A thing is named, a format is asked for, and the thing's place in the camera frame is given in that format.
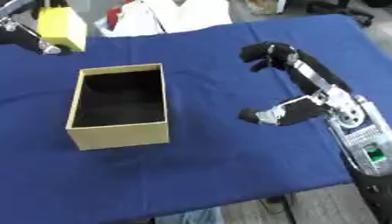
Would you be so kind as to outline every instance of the yellow cube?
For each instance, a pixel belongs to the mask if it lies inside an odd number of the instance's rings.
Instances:
[[[53,45],[84,52],[87,32],[87,24],[70,7],[42,8],[39,12],[37,33]]]

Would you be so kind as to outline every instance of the open box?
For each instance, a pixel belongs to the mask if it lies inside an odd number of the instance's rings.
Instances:
[[[162,65],[80,70],[66,130],[83,151],[168,143]]]

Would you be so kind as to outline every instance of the robotic hand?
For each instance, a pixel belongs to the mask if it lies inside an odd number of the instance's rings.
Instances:
[[[65,0],[53,1],[52,6],[67,6]],[[26,50],[38,54],[68,55],[71,50],[63,45],[51,45],[34,30],[20,24],[11,17],[31,9],[31,15],[37,19],[44,0],[0,0],[0,45],[17,44]]]
[[[303,96],[282,101],[268,110],[247,108],[240,119],[277,126],[324,116],[347,160],[357,171],[380,177],[392,174],[392,131],[379,110],[327,67],[304,51],[283,43],[263,42],[242,48],[244,62],[286,71]]]

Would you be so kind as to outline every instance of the jeans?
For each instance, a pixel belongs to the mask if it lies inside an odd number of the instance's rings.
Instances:
[[[219,207],[178,213],[155,219],[156,224],[224,224]]]

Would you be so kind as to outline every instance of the table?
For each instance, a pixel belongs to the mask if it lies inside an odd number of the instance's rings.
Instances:
[[[350,18],[277,19],[141,38],[91,38],[87,52],[0,46],[0,220],[104,223],[350,182],[321,119],[237,119],[301,95],[287,75],[249,72],[242,46],[283,41],[319,58],[392,121],[392,63]],[[171,142],[78,151],[64,127],[78,71],[161,62]]]

